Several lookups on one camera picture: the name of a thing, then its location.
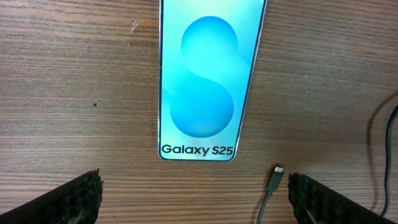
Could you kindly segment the Galaxy S25 smartphone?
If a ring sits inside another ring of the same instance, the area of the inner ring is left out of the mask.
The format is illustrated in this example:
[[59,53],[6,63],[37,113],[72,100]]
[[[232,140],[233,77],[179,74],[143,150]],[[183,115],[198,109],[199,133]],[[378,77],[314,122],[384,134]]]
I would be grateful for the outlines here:
[[158,153],[235,158],[266,0],[161,0]]

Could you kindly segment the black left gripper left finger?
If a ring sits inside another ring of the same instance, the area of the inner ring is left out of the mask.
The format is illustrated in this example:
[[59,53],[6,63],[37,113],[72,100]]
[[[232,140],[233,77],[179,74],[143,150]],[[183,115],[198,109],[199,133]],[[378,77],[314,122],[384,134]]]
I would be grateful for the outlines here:
[[97,221],[103,198],[99,170],[91,170],[1,215],[3,224],[63,224]]

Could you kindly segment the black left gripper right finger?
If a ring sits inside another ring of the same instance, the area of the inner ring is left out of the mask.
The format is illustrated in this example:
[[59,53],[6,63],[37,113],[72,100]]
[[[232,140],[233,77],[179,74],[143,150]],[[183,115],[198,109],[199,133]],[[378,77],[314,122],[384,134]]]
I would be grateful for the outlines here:
[[396,224],[306,175],[290,174],[288,188],[300,224]]

